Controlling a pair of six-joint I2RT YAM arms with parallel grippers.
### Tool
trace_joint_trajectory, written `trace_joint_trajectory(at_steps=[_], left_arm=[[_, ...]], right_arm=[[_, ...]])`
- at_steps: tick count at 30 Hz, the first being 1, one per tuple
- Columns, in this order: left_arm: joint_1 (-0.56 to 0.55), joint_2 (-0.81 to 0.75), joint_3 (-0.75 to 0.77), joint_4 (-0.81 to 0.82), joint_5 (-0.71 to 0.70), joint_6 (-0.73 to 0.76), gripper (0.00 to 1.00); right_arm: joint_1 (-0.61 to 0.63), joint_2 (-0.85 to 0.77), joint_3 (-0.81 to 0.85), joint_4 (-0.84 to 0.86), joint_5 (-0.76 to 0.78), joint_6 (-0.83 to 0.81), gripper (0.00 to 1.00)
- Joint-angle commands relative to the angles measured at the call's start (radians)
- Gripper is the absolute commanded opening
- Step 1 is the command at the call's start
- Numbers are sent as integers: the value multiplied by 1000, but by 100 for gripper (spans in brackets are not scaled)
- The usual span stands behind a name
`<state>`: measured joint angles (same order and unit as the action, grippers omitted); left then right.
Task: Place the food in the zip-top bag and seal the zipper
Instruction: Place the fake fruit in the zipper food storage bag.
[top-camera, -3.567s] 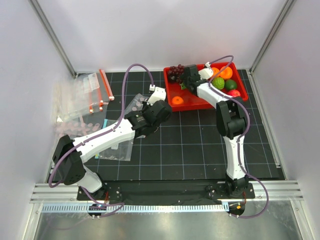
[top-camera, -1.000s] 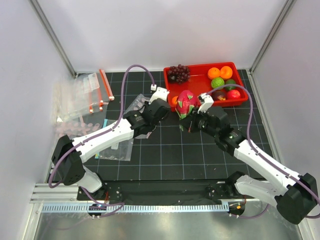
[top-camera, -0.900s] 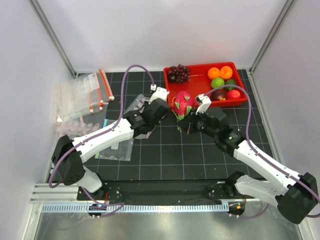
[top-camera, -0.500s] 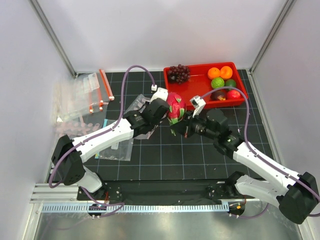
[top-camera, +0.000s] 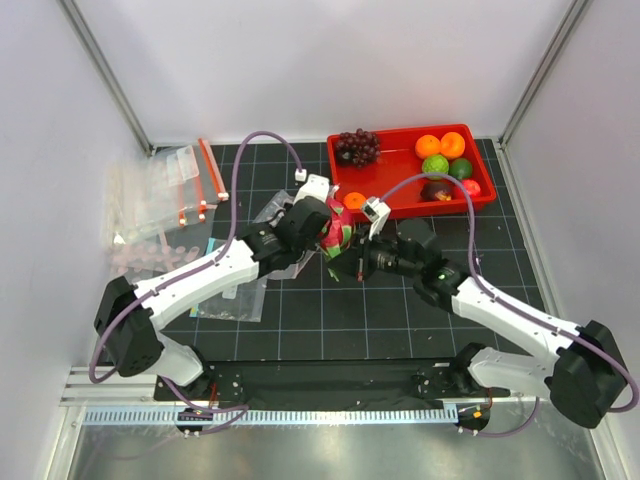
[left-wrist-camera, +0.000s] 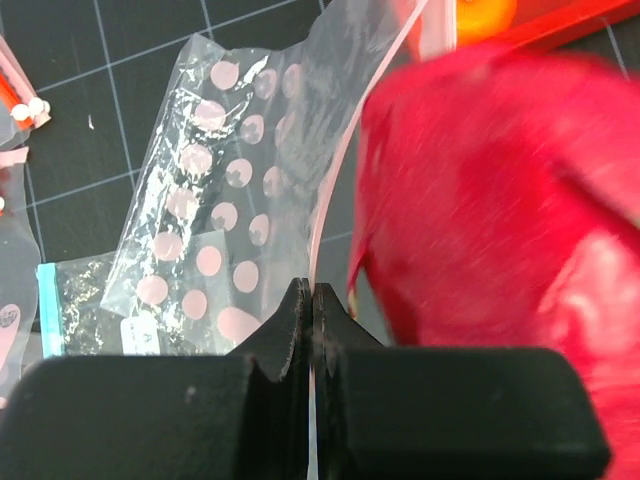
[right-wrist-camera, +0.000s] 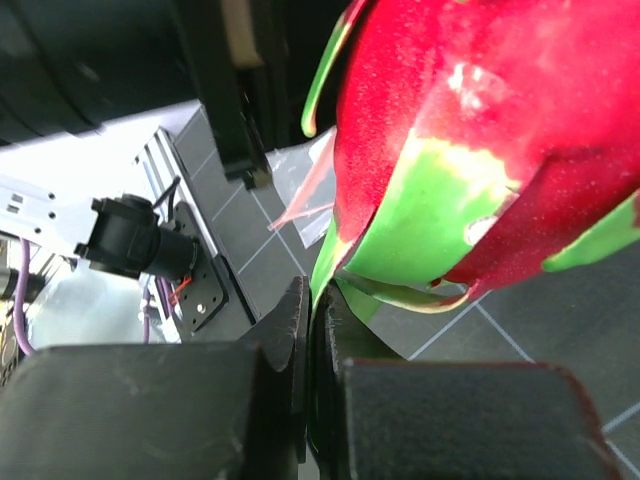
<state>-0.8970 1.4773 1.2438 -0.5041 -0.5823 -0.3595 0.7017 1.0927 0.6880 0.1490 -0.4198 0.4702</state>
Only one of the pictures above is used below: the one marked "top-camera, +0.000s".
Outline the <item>pink-dotted zip bag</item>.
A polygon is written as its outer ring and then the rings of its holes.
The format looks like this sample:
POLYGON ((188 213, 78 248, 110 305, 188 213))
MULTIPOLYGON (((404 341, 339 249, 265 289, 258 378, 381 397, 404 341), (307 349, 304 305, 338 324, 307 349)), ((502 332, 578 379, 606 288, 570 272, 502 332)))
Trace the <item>pink-dotted zip bag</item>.
POLYGON ((259 264, 259 277, 274 280, 295 279, 318 250, 321 240, 326 235, 326 229, 331 220, 323 231, 324 236, 319 239, 314 249, 308 250, 297 263, 290 265, 285 270, 275 271, 272 263, 276 259, 281 245, 275 236, 274 228, 294 204, 294 198, 289 194, 284 191, 277 192, 243 233, 244 241, 253 252, 253 259, 259 264))

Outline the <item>pink dragon fruit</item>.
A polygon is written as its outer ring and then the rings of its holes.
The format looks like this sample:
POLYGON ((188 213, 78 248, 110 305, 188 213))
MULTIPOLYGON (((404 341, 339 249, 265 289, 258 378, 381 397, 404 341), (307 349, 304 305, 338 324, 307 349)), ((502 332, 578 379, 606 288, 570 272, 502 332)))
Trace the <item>pink dragon fruit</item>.
POLYGON ((355 231, 355 221, 350 210, 333 197, 326 200, 331 222, 320 242, 320 250, 326 262, 341 255, 349 246, 355 231))

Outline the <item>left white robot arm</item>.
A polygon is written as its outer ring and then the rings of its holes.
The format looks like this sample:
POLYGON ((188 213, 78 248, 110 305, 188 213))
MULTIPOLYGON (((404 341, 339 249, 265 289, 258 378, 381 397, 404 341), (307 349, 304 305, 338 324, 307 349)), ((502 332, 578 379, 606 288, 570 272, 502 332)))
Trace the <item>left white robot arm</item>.
POLYGON ((193 348, 163 333, 191 307, 234 286, 296 263, 328 231, 329 207, 313 197, 295 202, 276 224, 252 223, 221 248, 177 270, 130 283, 120 276, 103 293, 94 328, 92 359, 108 355, 122 377, 159 376, 190 400, 208 395, 209 367, 193 348))

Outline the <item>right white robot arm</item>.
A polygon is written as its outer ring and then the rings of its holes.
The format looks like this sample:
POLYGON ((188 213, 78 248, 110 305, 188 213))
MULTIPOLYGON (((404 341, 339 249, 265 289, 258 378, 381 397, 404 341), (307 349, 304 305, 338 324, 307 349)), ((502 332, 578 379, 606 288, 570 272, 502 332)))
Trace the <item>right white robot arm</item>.
POLYGON ((522 349, 509 354, 479 344, 465 347, 450 372, 460 395, 482 388, 528 394, 588 429, 639 403, 639 386, 606 326, 580 326, 507 295, 474 268, 446 258, 423 220, 401 222, 393 239, 363 228, 331 264, 359 281, 376 272, 407 277, 428 305, 483 325, 522 349))

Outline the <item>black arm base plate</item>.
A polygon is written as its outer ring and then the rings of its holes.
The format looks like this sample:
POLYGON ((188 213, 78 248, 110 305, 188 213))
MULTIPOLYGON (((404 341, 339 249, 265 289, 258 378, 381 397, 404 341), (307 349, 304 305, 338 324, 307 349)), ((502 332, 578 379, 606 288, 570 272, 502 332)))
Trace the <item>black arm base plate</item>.
POLYGON ((505 396, 497 387, 481 387, 452 357, 349 360, 214 361, 187 386, 171 388, 157 379, 154 398, 224 404, 345 400, 361 392, 375 401, 395 398, 444 399, 505 396))

